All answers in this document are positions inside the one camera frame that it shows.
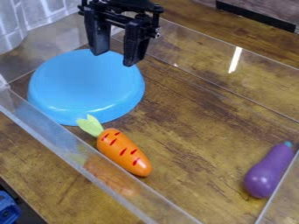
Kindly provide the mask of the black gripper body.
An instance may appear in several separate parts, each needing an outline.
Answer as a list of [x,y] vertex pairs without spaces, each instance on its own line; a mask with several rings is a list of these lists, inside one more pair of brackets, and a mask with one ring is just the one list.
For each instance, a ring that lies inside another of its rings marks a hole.
[[141,21],[141,28],[148,38],[160,36],[159,19],[164,7],[151,0],[81,0],[79,14],[97,21],[101,25],[125,28],[135,19]]

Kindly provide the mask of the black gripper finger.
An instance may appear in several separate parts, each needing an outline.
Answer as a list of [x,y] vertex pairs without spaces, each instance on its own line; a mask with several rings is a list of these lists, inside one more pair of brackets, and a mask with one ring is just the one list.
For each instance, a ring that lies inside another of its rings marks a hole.
[[148,44],[147,24],[141,20],[132,20],[125,25],[123,61],[125,67],[131,67],[144,59]]
[[84,25],[89,50],[95,56],[99,56],[109,50],[111,24],[93,9],[85,9]]

